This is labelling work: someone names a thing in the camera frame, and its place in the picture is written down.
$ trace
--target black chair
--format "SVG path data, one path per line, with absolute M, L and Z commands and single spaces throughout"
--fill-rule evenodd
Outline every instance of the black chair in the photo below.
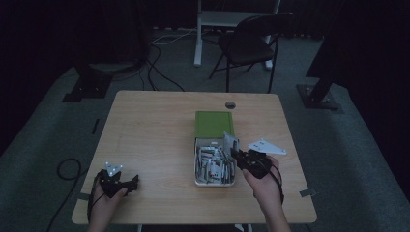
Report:
M 289 31 L 293 18 L 292 13 L 282 13 L 251 16 L 242 20 L 233 33 L 223 34 L 219 37 L 218 45 L 222 50 L 222 55 L 209 78 L 211 79 L 216 71 L 226 70 L 227 93 L 229 92 L 229 70 L 231 68 L 249 65 L 247 69 L 249 71 L 256 63 L 272 60 L 268 94 L 271 93 L 278 56 L 278 37 Z M 264 37 L 267 36 L 271 36 L 269 43 L 264 40 Z M 226 68 L 218 69 L 223 56 L 226 57 Z

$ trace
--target green box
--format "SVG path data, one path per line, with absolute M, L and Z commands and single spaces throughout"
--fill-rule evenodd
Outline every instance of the green box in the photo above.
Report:
M 220 166 L 226 172 L 221 175 L 217 175 L 217 180 L 208 179 L 207 173 L 214 173 L 213 168 L 206 169 L 204 165 L 203 149 L 209 147 L 214 148 L 224 148 L 224 141 L 226 139 L 226 134 L 229 136 L 234 136 L 232 113 L 224 111 L 196 111 L 195 113 L 195 144 L 194 144 L 194 153 L 195 153 L 195 162 L 194 162 L 194 176 L 195 183 L 198 187 L 230 187 L 235 183 L 235 169 L 236 169 L 236 160 L 227 161 L 225 159 L 224 163 L 220 163 Z M 211 160 L 217 160 L 220 157 L 214 155 Z
M 196 111 L 196 138 L 223 138 L 223 133 L 235 135 L 231 112 Z

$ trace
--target finger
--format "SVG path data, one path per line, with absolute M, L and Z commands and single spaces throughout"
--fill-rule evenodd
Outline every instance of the finger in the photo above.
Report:
M 271 160 L 272 165 L 274 165 L 277 169 L 279 169 L 279 161 L 271 156 L 266 156 L 269 160 Z
M 246 169 L 243 169 L 242 173 L 244 174 L 245 180 L 253 188 L 253 185 L 256 181 L 256 178 L 249 171 L 247 171 Z
M 95 190 L 95 194 L 94 194 L 94 195 L 101 195 L 101 194 L 103 194 L 103 188 L 102 188 L 102 186 L 100 185 L 100 177 L 97 179 L 95 188 L 96 188 L 96 190 Z
M 115 195 L 113 196 L 113 198 L 115 200 L 121 200 L 126 194 L 127 194 L 127 189 L 126 188 L 122 188 L 121 190 L 119 190 L 117 193 L 115 193 Z

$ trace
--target gray carpet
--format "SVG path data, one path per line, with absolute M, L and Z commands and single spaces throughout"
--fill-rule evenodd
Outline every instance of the gray carpet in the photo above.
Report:
M 155 35 L 184 34 L 157 32 Z M 216 37 L 207 36 L 209 40 Z M 202 66 L 193 66 L 195 40 L 184 37 L 168 45 L 159 45 L 161 57 L 156 67 L 187 91 L 224 92 L 224 72 L 209 80 L 220 51 L 205 43 Z M 320 41 L 280 39 L 273 92 L 279 95 L 291 130 L 307 184 L 318 193 L 313 196 L 318 220 L 308 228 L 292 224 L 293 231 L 409 231 L 410 206 L 385 163 L 365 122 L 347 91 L 333 86 L 331 93 L 341 111 L 305 109 L 296 84 L 315 84 L 305 78 Z M 150 60 L 157 51 L 152 49 Z M 98 64 L 109 71 L 123 65 Z M 269 71 L 255 65 L 250 72 L 232 72 L 231 92 L 264 93 Z M 0 158 L 0 231 L 45 231 L 52 216 L 69 193 L 73 181 L 63 181 L 57 165 L 67 158 L 81 161 L 82 170 L 90 164 L 103 124 L 115 94 L 120 90 L 151 90 L 147 69 L 141 74 L 114 77 L 105 99 L 84 99 L 66 103 L 62 99 L 76 80 L 74 69 L 56 80 L 31 119 Z M 161 91 L 180 91 L 152 73 Z M 96 120 L 100 122 L 94 133 Z M 77 167 L 69 162 L 62 174 L 75 175 Z M 72 223 L 71 214 L 84 176 L 69 197 L 51 231 L 85 231 L 86 226 Z M 264 231 L 264 225 L 254 225 Z M 136 231 L 135 226 L 111 225 L 108 231 Z

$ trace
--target wooden table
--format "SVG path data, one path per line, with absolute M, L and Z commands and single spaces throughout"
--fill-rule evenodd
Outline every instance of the wooden table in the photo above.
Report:
M 227 109 L 226 102 L 235 102 Z M 123 164 L 121 181 L 139 175 L 138 190 L 125 197 L 113 223 L 265 223 L 252 190 L 237 168 L 229 188 L 194 182 L 195 111 L 231 111 L 240 148 L 264 138 L 287 150 L 278 156 L 283 208 L 290 223 L 314 222 L 316 213 L 283 110 L 276 95 L 121 91 L 117 94 L 81 192 L 90 193 L 105 162 Z M 78 199 L 73 222 L 88 223 L 87 201 Z

